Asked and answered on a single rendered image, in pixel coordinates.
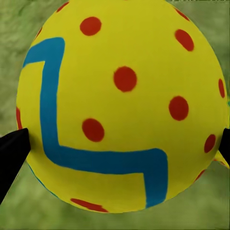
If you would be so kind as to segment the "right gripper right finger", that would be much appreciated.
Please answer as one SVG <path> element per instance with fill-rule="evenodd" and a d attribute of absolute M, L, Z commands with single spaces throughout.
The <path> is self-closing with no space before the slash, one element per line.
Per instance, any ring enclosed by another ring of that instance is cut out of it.
<path fill-rule="evenodd" d="M 230 129 L 224 129 L 219 151 L 230 166 Z"/>

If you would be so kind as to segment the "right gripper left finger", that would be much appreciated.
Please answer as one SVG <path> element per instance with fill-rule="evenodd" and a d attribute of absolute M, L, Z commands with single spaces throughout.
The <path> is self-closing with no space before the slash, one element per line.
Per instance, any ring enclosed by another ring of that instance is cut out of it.
<path fill-rule="evenodd" d="M 0 138 L 0 205 L 30 150 L 27 128 Z"/>

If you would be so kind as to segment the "easter egg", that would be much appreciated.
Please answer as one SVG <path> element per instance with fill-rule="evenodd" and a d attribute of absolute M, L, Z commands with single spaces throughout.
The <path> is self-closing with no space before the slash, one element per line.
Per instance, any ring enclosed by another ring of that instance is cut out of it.
<path fill-rule="evenodd" d="M 216 156 L 227 115 L 216 54 L 166 0 L 69 0 L 31 43 L 16 98 L 36 178 L 101 213 L 188 188 Z"/>
<path fill-rule="evenodd" d="M 228 115 L 227 115 L 227 122 L 225 128 L 230 129 L 230 97 L 227 99 L 228 99 Z M 222 165 L 230 169 L 230 166 L 228 165 L 228 163 L 226 162 L 226 160 L 224 159 L 224 157 L 222 156 L 219 150 L 217 151 L 215 159 L 218 160 Z"/>

